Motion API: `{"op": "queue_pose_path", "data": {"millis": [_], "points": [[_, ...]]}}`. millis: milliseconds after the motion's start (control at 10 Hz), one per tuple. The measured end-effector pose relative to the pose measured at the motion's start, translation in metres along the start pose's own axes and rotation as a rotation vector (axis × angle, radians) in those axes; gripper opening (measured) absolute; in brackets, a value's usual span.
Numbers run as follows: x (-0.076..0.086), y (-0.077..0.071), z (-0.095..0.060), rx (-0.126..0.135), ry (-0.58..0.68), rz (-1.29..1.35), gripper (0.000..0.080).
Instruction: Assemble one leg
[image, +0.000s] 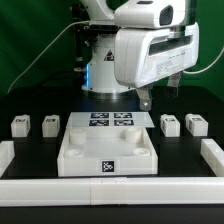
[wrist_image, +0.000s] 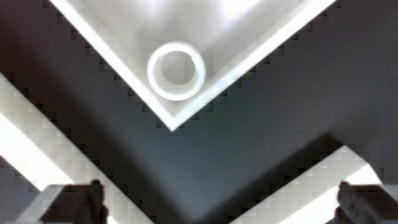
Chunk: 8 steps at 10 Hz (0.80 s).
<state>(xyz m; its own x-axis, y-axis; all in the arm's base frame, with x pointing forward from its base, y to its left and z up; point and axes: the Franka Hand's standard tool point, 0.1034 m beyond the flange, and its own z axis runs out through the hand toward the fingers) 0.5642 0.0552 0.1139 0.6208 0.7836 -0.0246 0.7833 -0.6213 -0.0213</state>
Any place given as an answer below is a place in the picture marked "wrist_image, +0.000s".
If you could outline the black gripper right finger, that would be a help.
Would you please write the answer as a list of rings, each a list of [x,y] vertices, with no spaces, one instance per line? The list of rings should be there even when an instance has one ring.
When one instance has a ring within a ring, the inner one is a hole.
[[[324,224],[398,224],[398,185],[342,181],[333,217]]]

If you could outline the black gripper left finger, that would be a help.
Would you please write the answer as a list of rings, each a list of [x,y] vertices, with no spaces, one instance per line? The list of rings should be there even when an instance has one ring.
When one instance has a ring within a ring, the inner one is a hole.
[[[104,188],[88,184],[49,185],[15,218],[15,224],[108,224]]]

